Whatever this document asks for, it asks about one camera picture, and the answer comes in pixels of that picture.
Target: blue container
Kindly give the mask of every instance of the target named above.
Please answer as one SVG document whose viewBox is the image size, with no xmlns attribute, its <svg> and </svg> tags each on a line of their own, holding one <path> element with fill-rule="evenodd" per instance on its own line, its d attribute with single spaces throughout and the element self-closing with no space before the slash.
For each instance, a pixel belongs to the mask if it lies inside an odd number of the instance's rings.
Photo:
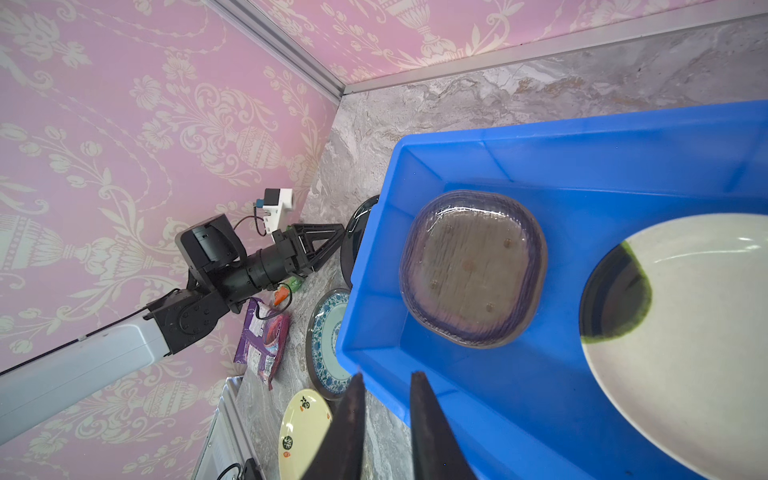
<svg viewBox="0 0 768 480">
<path fill-rule="evenodd" d="M 531 326 L 469 349 L 409 314 L 398 282 L 419 210 L 457 189 L 507 195 L 544 231 L 549 266 Z M 427 373 L 467 460 L 486 478 L 699 478 L 637 432 L 581 349 L 581 293 L 602 257 L 656 223 L 768 214 L 768 101 L 403 138 L 373 208 L 339 334 L 339 361 L 406 424 Z"/>
</svg>

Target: yellow plate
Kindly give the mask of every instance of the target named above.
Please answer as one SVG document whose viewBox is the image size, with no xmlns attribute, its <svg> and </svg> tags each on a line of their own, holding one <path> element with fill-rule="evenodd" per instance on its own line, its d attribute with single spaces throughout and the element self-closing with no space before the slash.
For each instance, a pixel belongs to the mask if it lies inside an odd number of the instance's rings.
<svg viewBox="0 0 768 480">
<path fill-rule="evenodd" d="M 277 441 L 280 480 L 299 480 L 309 468 L 333 416 L 320 394 L 311 389 L 290 400 Z"/>
</svg>

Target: marble countertop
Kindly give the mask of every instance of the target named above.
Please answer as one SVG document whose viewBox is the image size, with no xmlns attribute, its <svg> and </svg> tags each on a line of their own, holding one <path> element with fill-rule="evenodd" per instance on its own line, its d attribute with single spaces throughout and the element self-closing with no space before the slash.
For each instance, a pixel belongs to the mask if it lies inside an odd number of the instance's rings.
<svg viewBox="0 0 768 480">
<path fill-rule="evenodd" d="M 407 134 L 501 127 L 768 98 L 768 17 L 526 61 L 345 96 L 302 221 L 344 223 L 381 191 Z M 310 314 L 343 286 L 338 253 L 294 298 L 293 325 L 268 392 L 247 372 L 237 405 L 268 480 L 280 477 L 277 437 L 293 394 L 311 388 L 304 360 Z M 413 478 L 410 432 L 368 394 L 363 478 Z"/>
</svg>

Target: pink wallpaper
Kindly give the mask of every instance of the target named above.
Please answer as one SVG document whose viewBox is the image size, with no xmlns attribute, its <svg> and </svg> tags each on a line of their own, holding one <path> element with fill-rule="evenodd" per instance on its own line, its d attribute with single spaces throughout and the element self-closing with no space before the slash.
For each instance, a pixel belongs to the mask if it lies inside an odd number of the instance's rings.
<svg viewBox="0 0 768 480">
<path fill-rule="evenodd" d="M 250 1 L 350 84 L 708 0 Z"/>
<path fill-rule="evenodd" d="M 183 284 L 190 224 L 264 187 L 300 211 L 336 109 L 199 0 L 3 2 L 0 66 L 0 370 Z M 241 325 L 3 445 L 0 478 L 189 475 Z"/>
</svg>

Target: white oval plate with black spot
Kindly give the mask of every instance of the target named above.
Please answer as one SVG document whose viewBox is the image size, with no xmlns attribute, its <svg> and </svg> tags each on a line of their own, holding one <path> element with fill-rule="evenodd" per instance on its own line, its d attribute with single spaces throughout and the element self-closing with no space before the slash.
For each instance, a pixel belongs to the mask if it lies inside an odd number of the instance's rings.
<svg viewBox="0 0 768 480">
<path fill-rule="evenodd" d="M 280 480 L 298 480 L 309 468 L 333 415 L 315 390 L 299 391 L 288 403 L 277 441 Z"/>
<path fill-rule="evenodd" d="M 768 216 L 679 218 L 592 273 L 581 341 L 629 422 L 707 478 L 768 478 Z"/>
</svg>

